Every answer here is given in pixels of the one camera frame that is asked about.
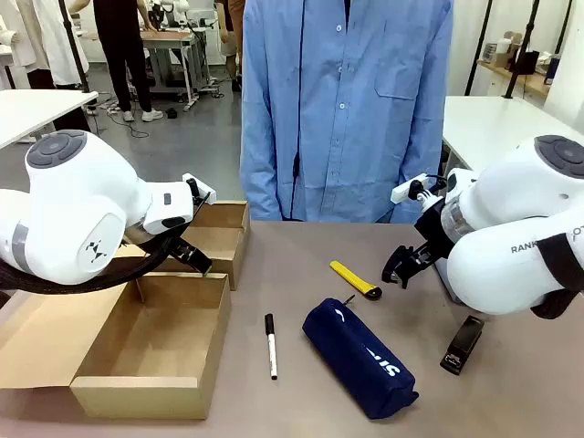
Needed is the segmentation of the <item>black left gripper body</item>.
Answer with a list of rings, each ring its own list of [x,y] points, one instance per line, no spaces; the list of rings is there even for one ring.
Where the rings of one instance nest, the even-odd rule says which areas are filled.
[[[183,264],[190,264],[193,261],[196,248],[188,242],[175,237],[170,246],[170,255]]]

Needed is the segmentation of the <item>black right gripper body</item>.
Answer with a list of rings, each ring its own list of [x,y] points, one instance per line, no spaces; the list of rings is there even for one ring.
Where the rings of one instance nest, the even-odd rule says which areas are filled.
[[[429,207],[417,220],[414,228],[426,240],[414,252],[415,266],[419,270],[424,270],[433,265],[437,260],[447,259],[454,242],[446,234],[441,222],[441,214],[445,202],[437,202]]]

